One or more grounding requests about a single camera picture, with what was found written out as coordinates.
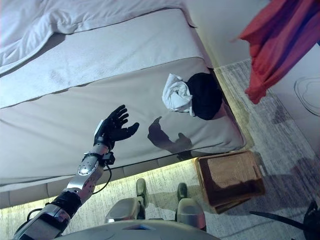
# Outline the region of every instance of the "floor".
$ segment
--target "floor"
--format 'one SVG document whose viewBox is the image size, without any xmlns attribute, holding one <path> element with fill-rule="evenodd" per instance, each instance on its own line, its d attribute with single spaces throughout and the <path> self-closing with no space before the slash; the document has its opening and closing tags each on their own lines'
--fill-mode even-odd
<svg viewBox="0 0 320 240">
<path fill-rule="evenodd" d="M 197 174 L 190 160 L 111 182 L 100 194 L 80 208 L 65 233 L 101 225 L 118 200 L 135 195 L 135 183 L 144 178 L 148 189 L 147 218 L 174 218 L 176 190 L 188 185 L 189 196 L 203 207 L 207 231 L 226 240 L 303 240 L 301 230 L 249 214 L 262 211 L 301 222 L 312 199 L 320 203 L 320 160 L 278 98 L 268 92 L 259 105 L 244 94 L 250 74 L 250 61 L 215 70 L 223 91 L 246 135 L 247 149 L 255 152 L 264 175 L 264 196 L 255 197 L 223 214 L 214 214 L 205 203 Z M 25 221 L 28 212 L 43 207 L 51 199 L 0 210 L 1 239 L 9 239 Z"/>
</svg>

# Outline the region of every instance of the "red towel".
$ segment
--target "red towel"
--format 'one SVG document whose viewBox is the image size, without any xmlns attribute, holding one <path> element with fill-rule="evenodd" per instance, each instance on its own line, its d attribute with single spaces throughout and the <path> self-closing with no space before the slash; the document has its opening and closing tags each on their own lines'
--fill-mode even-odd
<svg viewBox="0 0 320 240">
<path fill-rule="evenodd" d="M 252 69 L 245 93 L 257 104 L 320 41 L 320 0 L 272 0 L 239 38 L 250 44 Z"/>
</svg>

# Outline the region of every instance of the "white mattress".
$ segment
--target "white mattress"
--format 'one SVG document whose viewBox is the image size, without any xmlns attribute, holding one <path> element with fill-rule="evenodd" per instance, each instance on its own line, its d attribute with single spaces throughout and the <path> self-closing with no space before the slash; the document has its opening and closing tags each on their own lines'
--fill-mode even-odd
<svg viewBox="0 0 320 240">
<path fill-rule="evenodd" d="M 199 72 L 208 72 L 203 59 L 187 58 L 2 108 L 0 164 L 6 171 L 0 183 L 74 174 L 83 152 L 92 147 L 97 124 L 121 104 L 129 111 L 128 124 L 139 122 L 140 127 L 116 143 L 113 168 L 172 154 L 147 138 L 158 117 L 169 139 L 175 142 L 183 133 L 192 142 L 191 150 L 224 153 L 241 148 L 244 139 L 226 105 L 210 121 L 164 106 L 161 96 L 169 73 L 187 81 Z"/>
<path fill-rule="evenodd" d="M 27 63 L 0 77 L 0 108 L 179 59 L 205 58 L 196 41 L 180 9 L 71 35 L 56 34 Z"/>
</svg>

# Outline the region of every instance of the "black cable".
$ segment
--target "black cable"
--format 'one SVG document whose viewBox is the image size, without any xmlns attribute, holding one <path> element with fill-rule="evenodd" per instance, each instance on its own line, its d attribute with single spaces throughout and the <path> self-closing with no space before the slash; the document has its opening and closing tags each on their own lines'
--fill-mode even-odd
<svg viewBox="0 0 320 240">
<path fill-rule="evenodd" d="M 292 219 L 289 219 L 287 217 L 284 217 L 284 216 L 279 216 L 279 215 L 276 215 L 276 214 L 272 214 L 272 213 L 267 213 L 267 212 L 260 212 L 260 211 L 249 211 L 250 214 L 254 214 L 254 215 L 258 215 L 258 216 L 261 216 L 261 217 L 265 217 L 265 218 L 268 218 L 268 219 L 273 219 L 273 220 L 276 220 L 276 221 L 279 221 L 279 222 L 282 222 L 282 223 L 285 223 L 285 224 L 289 224 L 293 227 L 296 227 L 297 229 L 301 229 L 303 231 L 307 231 L 309 233 L 313 233 L 313 234 L 320 234 L 320 230 L 318 229 L 314 229 L 312 227 L 309 227 L 303 223 L 300 223 L 298 221 L 295 221 L 295 220 L 292 220 Z"/>
<path fill-rule="evenodd" d="M 110 173 L 109 179 L 108 179 L 108 181 L 106 182 L 106 184 L 105 184 L 100 190 L 92 193 L 92 195 L 101 192 L 101 191 L 108 185 L 108 183 L 110 182 L 110 179 L 111 179 L 111 176 L 112 176 L 112 172 L 111 172 L 111 169 L 110 169 L 109 165 L 107 165 L 106 167 L 108 168 L 109 173 Z"/>
<path fill-rule="evenodd" d="M 28 216 L 26 217 L 26 221 L 29 222 L 30 221 L 30 216 L 31 214 L 33 214 L 34 212 L 37 212 L 37 211 L 41 211 L 42 208 L 36 208 L 36 209 L 33 209 L 31 212 L 29 212 Z"/>
</svg>

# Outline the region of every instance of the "black cloth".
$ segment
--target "black cloth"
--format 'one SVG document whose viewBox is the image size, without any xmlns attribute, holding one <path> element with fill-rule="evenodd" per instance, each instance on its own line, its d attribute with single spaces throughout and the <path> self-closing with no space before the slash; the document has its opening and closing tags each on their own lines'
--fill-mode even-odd
<svg viewBox="0 0 320 240">
<path fill-rule="evenodd" d="M 219 111 L 222 103 L 222 92 L 218 87 L 216 76 L 209 73 L 196 73 L 186 85 L 192 95 L 192 109 L 196 116 L 211 120 Z"/>
</svg>

